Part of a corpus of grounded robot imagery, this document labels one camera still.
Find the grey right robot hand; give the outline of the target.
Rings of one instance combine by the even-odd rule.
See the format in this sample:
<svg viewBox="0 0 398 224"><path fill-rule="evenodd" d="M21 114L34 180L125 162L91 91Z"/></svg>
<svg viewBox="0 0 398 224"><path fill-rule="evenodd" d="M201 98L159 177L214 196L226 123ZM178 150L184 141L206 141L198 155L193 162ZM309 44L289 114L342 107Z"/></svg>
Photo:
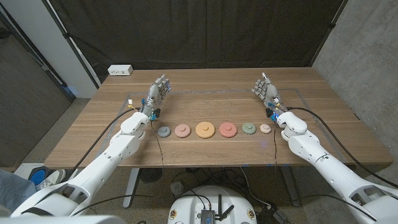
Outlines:
<svg viewBox="0 0 398 224"><path fill-rule="evenodd" d="M265 72L262 72L262 78L255 82L255 86L251 91L263 101L265 107L272 111L275 116L280 116L282 113L287 112L287 108L284 106L276 86Z"/></svg>

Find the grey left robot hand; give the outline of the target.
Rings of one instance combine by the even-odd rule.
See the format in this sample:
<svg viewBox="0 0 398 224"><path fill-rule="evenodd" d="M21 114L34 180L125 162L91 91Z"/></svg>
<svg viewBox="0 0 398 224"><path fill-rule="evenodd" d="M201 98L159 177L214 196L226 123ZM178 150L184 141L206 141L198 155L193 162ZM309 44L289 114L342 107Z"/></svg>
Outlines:
<svg viewBox="0 0 398 224"><path fill-rule="evenodd" d="M170 91L170 81L163 74L150 86L147 98L142 105L141 113L144 113L148 117L152 116L154 111L161 107L163 100Z"/></svg>

